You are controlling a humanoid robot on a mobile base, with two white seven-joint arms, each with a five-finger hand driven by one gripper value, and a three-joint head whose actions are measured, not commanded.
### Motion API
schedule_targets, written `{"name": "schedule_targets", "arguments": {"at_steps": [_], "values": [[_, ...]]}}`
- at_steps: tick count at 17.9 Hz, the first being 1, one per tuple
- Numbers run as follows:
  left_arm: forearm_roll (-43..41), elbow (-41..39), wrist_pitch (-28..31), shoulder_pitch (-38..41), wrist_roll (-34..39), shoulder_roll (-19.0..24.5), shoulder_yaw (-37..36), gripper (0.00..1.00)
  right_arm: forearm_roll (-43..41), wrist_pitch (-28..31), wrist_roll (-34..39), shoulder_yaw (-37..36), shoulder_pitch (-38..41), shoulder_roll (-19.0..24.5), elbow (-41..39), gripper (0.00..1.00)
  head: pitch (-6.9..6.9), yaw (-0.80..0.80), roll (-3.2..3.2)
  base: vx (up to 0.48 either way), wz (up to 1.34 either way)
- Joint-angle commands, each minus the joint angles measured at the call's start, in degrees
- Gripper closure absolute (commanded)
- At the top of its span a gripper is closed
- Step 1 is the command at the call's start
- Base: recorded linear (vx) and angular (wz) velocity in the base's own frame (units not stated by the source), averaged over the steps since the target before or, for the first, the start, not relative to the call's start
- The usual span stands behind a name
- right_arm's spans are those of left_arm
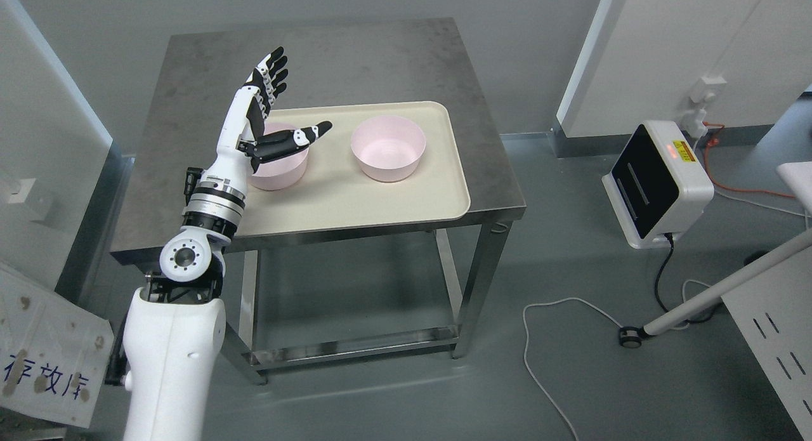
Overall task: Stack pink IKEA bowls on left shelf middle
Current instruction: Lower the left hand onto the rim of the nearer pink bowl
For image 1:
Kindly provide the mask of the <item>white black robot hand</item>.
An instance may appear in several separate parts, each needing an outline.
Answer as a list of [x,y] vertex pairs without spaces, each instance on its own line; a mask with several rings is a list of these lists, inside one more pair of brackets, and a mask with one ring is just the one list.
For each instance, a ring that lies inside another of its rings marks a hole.
[[200,179],[204,187],[246,192],[247,179],[262,164],[304,152],[332,129],[333,123],[325,121],[293,131],[265,131],[272,107],[287,87],[287,61],[279,46],[251,70],[235,92],[221,126],[215,162]]

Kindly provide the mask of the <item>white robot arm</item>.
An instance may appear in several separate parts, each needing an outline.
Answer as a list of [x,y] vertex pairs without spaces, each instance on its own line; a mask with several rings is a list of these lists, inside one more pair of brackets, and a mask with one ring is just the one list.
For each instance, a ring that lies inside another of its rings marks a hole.
[[224,247],[246,208],[247,168],[187,170],[180,230],[131,298],[122,332],[131,393],[125,440],[199,440],[226,336]]

